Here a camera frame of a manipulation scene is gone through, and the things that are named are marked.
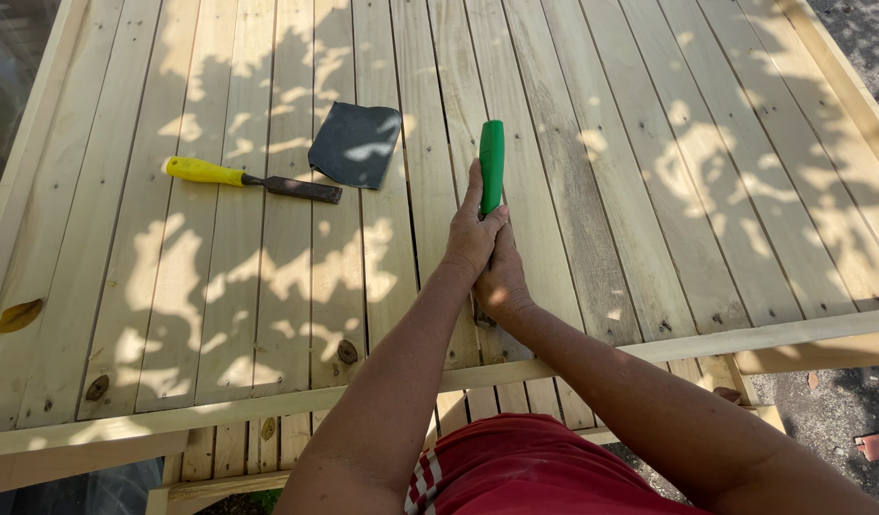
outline red clothing with white stripes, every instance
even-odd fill
[[[415,466],[408,515],[703,514],[655,493],[548,415],[503,413],[440,439]]]

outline person's right hand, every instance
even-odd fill
[[[497,232],[491,260],[474,283],[474,293],[480,308],[500,324],[535,305],[525,285],[522,257],[515,249],[511,225],[503,224]]]

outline yellow leaf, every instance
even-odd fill
[[[270,419],[266,420],[265,423],[262,425],[262,440],[264,440],[266,442],[268,440],[270,440],[271,437],[274,436],[274,430],[275,430],[274,419],[270,418]]]
[[[0,333],[20,331],[39,316],[42,311],[42,299],[17,304],[1,313]]]

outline sandpaper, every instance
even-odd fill
[[[332,180],[377,190],[401,130],[391,107],[335,102],[309,149],[309,166]]]

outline forearm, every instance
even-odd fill
[[[313,435],[285,495],[338,501],[347,493],[346,485],[334,480],[338,470],[358,474],[389,497],[404,497],[433,415],[452,330],[472,283],[466,275],[444,264],[430,276]],[[316,503],[315,509],[322,512],[324,504]]]
[[[793,509],[817,503],[836,511],[840,502],[844,508],[879,508],[752,414],[545,310],[529,306],[501,324],[570,383],[623,443],[701,508],[736,513],[768,497],[781,509],[791,501],[798,503]]]

